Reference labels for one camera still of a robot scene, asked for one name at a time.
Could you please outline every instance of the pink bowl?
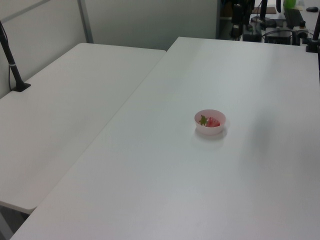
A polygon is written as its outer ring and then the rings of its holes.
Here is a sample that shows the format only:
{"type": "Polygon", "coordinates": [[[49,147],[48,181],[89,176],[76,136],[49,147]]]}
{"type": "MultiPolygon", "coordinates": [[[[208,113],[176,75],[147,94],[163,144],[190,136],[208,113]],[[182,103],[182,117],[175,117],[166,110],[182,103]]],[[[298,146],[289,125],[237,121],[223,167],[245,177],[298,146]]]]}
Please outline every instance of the pink bowl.
{"type": "Polygon", "coordinates": [[[202,110],[196,113],[194,116],[194,121],[196,125],[196,129],[205,135],[215,135],[220,133],[224,129],[224,125],[226,123],[226,116],[217,110],[212,110],[212,109],[206,109],[202,110]],[[199,121],[201,119],[201,115],[205,116],[206,118],[212,117],[217,119],[220,122],[220,126],[215,126],[215,127],[207,127],[200,125],[199,121]]]}

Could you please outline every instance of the floor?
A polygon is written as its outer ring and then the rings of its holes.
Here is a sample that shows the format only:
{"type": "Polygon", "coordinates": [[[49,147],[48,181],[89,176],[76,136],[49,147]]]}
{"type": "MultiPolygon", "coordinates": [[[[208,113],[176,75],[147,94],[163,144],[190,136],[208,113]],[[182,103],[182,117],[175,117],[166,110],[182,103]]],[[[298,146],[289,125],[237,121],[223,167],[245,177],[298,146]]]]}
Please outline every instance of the floor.
{"type": "Polygon", "coordinates": [[[27,214],[0,206],[0,240],[9,240],[27,218],[27,214]]]}

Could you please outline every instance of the monitor stand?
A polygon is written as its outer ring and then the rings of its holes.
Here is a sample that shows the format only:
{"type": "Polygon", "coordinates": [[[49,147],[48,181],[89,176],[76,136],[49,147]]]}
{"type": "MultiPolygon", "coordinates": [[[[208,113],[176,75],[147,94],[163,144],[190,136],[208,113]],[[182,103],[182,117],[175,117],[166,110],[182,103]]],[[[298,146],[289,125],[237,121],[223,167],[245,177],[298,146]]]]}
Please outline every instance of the monitor stand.
{"type": "Polygon", "coordinates": [[[254,16],[253,18],[251,18],[251,22],[252,23],[260,23],[260,26],[262,29],[266,29],[266,28],[276,28],[277,27],[277,22],[274,19],[270,19],[270,18],[260,18],[259,16],[256,17],[254,16]]]}

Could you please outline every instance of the black cable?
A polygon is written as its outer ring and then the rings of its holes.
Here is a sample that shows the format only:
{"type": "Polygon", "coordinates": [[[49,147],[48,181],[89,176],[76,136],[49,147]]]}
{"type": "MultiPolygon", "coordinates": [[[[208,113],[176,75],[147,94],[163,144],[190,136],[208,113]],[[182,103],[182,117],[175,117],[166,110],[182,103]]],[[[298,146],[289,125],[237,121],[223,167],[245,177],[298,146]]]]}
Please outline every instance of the black cable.
{"type": "Polygon", "coordinates": [[[10,66],[9,66],[9,89],[10,89],[10,91],[12,91],[11,84],[10,84],[10,66]]]}
{"type": "Polygon", "coordinates": [[[260,2],[260,4],[258,5],[258,7],[256,8],[255,25],[254,25],[255,29],[257,29],[258,12],[259,12],[259,8],[260,8],[261,4],[262,4],[262,1],[260,2]]]}
{"type": "Polygon", "coordinates": [[[269,34],[275,34],[275,33],[280,33],[280,32],[293,32],[292,30],[275,30],[275,31],[270,31],[270,32],[267,32],[265,34],[262,35],[262,37],[265,37],[269,34]]]}

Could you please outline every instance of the white wall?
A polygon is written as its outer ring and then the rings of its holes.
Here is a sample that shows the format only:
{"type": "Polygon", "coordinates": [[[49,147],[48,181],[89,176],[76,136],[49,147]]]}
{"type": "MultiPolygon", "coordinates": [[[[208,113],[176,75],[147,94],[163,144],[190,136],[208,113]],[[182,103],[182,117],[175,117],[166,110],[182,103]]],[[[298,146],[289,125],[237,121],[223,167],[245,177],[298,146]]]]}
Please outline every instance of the white wall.
{"type": "Polygon", "coordinates": [[[220,0],[83,1],[96,44],[168,50],[178,37],[216,38],[220,0]]]}
{"type": "MultiPolygon", "coordinates": [[[[23,81],[86,42],[77,0],[50,0],[3,23],[3,27],[23,81]]],[[[1,47],[0,98],[8,92],[8,62],[1,47]]]]}
{"type": "Polygon", "coordinates": [[[15,15],[25,9],[35,6],[42,0],[0,0],[0,19],[3,22],[4,19],[15,15]]]}

